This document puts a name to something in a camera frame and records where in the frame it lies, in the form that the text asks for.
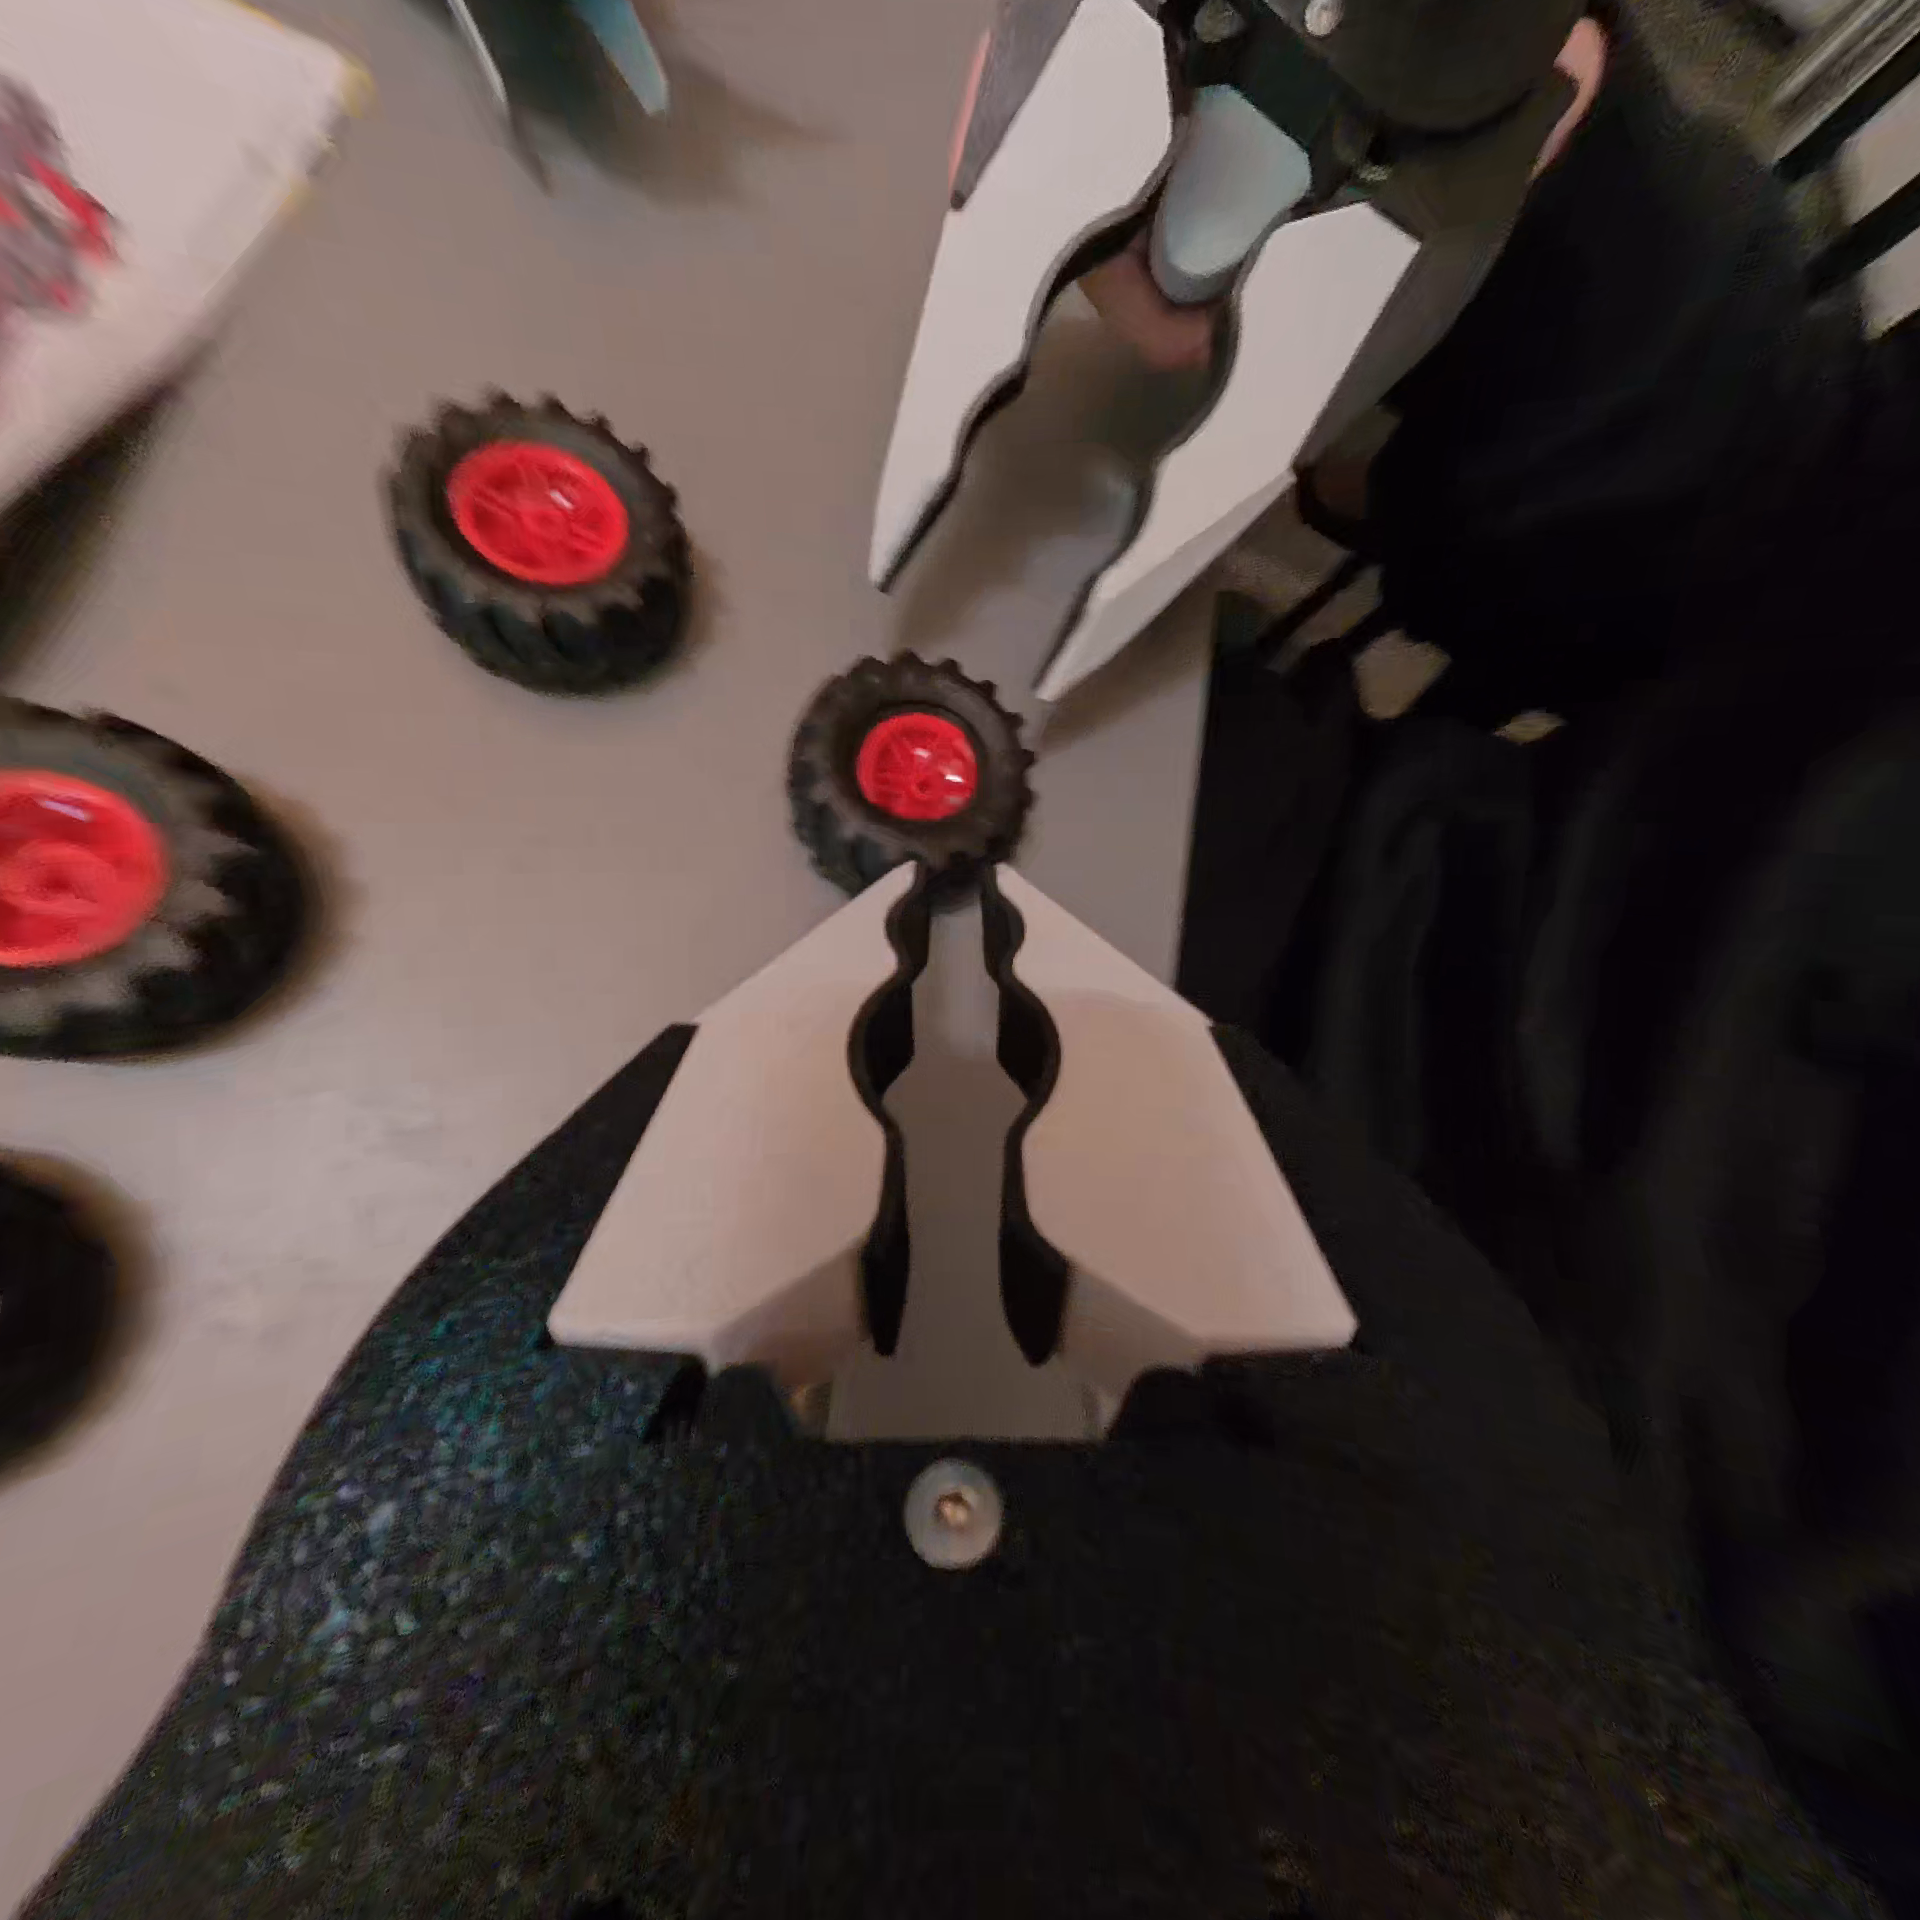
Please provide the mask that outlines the person's black clothing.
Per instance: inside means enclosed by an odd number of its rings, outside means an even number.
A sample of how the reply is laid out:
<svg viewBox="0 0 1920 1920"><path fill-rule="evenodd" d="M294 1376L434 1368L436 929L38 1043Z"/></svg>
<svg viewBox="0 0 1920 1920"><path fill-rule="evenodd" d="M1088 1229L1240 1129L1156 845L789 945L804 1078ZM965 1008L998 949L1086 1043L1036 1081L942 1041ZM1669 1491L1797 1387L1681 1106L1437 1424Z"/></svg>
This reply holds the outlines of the person's black clothing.
<svg viewBox="0 0 1920 1920"><path fill-rule="evenodd" d="M1219 602L1177 982L1510 1280L1916 1915L1916 616L1376 718L1356 573Z"/></svg>

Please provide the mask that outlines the grey red toy truck chassis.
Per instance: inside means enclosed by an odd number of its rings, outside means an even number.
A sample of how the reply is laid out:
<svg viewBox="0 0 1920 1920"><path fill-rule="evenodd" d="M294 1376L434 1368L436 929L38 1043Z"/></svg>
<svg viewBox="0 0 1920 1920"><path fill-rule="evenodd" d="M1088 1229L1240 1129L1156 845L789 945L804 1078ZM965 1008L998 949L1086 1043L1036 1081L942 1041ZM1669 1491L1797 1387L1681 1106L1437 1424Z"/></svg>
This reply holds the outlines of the grey red toy truck chassis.
<svg viewBox="0 0 1920 1920"><path fill-rule="evenodd" d="M672 83L633 2L444 2L456 41L521 170L552 190L539 122L606 107L613 91L648 118L669 114Z"/></svg>

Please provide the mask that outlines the white instruction booklet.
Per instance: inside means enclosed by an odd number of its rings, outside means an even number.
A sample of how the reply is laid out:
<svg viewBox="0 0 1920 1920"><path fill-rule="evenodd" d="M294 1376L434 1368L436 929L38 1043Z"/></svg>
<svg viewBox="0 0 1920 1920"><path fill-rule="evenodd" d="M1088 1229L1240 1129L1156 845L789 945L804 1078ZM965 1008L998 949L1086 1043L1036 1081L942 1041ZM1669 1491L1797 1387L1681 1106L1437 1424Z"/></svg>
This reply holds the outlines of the white instruction booklet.
<svg viewBox="0 0 1920 1920"><path fill-rule="evenodd" d="M214 321L368 78L244 4L3 4L3 506Z"/></svg>

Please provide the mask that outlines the large red rim toy wheel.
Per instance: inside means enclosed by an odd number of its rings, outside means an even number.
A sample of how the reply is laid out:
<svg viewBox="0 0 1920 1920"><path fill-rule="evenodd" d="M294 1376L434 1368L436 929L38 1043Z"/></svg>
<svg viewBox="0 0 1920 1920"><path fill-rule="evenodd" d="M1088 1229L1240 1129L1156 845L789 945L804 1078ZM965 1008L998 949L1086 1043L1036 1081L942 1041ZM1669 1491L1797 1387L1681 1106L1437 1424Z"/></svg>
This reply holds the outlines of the large red rim toy wheel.
<svg viewBox="0 0 1920 1920"><path fill-rule="evenodd" d="M3 1156L3 1476L59 1449L116 1387L141 1333L149 1240L90 1168Z"/></svg>
<svg viewBox="0 0 1920 1920"><path fill-rule="evenodd" d="M121 715L4 698L4 1057L208 1044L288 988L317 915L294 837L222 766Z"/></svg>

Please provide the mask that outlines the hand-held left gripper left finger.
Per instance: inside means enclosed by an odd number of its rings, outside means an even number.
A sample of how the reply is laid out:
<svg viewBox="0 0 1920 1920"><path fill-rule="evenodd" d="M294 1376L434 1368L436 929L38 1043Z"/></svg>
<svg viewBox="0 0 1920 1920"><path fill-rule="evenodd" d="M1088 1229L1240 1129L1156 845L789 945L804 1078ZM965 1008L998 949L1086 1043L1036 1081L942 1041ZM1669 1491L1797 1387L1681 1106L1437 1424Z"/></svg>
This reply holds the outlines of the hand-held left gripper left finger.
<svg viewBox="0 0 1920 1920"><path fill-rule="evenodd" d="M789 1397L897 1353L910 1228L884 1094L920 976L904 865L697 1017L549 1309L557 1346L749 1365Z"/></svg>

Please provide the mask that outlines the grey desk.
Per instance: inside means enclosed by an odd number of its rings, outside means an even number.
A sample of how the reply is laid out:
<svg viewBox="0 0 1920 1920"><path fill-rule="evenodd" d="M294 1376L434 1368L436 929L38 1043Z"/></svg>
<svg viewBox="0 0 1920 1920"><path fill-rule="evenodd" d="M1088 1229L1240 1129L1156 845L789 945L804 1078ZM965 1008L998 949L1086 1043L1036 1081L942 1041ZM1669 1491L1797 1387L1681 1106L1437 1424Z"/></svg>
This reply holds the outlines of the grey desk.
<svg viewBox="0 0 1920 1920"><path fill-rule="evenodd" d="M4 1476L4 1915L137 1750L322 1385L444 1232L662 1025L832 910L785 814L809 693L912 644L1025 705L1162 393L1076 297L901 585L880 460L993 4L661 4L661 122L541 188L413 4L282 4L372 102L254 265L6 678L250 782L321 867L306 971L168 1064L4 1064L4 1145L105 1186L131 1344ZM400 577L380 477L446 398L642 443L685 652L553 701Z"/></svg>

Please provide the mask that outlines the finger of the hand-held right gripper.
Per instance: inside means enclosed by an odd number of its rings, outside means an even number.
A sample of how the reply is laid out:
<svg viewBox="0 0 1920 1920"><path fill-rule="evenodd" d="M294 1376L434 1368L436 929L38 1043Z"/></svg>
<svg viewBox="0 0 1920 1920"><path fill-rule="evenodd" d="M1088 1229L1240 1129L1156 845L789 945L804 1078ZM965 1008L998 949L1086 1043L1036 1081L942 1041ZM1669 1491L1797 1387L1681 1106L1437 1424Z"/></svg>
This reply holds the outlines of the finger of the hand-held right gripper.
<svg viewBox="0 0 1920 1920"><path fill-rule="evenodd" d="M1124 652L1280 499L1420 245L1368 203L1276 228L1242 276L1216 377L1142 483L1137 528L1036 682L1059 705Z"/></svg>
<svg viewBox="0 0 1920 1920"><path fill-rule="evenodd" d="M966 91L880 464L869 560L877 589L894 587L979 427L1025 381L1073 262L1137 218L1168 145L1168 45L1154 6L998 6Z"/></svg>

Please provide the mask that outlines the person's right hand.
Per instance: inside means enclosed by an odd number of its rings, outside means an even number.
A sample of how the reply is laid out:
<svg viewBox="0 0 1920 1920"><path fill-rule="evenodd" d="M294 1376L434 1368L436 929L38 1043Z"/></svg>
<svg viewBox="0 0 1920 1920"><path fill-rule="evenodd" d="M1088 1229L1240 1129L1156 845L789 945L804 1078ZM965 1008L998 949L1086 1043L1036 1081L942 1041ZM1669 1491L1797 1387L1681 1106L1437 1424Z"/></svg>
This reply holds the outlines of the person's right hand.
<svg viewBox="0 0 1920 1920"><path fill-rule="evenodd" d="M1171 302L1138 248L1101 260L1080 282L1080 290L1114 339L1147 369L1173 374L1211 365L1216 306Z"/></svg>

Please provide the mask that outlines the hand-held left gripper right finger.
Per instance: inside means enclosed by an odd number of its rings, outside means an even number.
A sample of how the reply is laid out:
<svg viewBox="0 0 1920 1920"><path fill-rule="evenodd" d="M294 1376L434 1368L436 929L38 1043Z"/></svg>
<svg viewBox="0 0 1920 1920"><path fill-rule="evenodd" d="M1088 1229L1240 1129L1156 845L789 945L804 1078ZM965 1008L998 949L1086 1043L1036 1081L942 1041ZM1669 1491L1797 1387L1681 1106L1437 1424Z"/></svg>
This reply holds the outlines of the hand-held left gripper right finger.
<svg viewBox="0 0 1920 1920"><path fill-rule="evenodd" d="M979 885L1001 1152L998 1300L1107 1436L1141 1376L1347 1352L1357 1314L1211 1021L1012 868Z"/></svg>

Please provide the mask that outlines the small red rim toy wheel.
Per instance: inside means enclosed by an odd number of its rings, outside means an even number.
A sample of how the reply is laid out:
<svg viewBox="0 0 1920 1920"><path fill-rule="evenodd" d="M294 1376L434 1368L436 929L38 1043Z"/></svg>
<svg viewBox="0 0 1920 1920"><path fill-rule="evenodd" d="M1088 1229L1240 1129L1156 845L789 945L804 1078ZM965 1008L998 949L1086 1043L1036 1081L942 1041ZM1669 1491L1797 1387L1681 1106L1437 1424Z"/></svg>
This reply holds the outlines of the small red rim toy wheel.
<svg viewBox="0 0 1920 1920"><path fill-rule="evenodd" d="M648 449L560 400L494 392L410 427L381 473L402 573L498 682L601 700L681 650L693 554Z"/></svg>
<svg viewBox="0 0 1920 1920"><path fill-rule="evenodd" d="M953 893L1018 854L1036 755L994 684L956 660L867 657L824 684L785 792L809 867L844 896L897 868Z"/></svg>

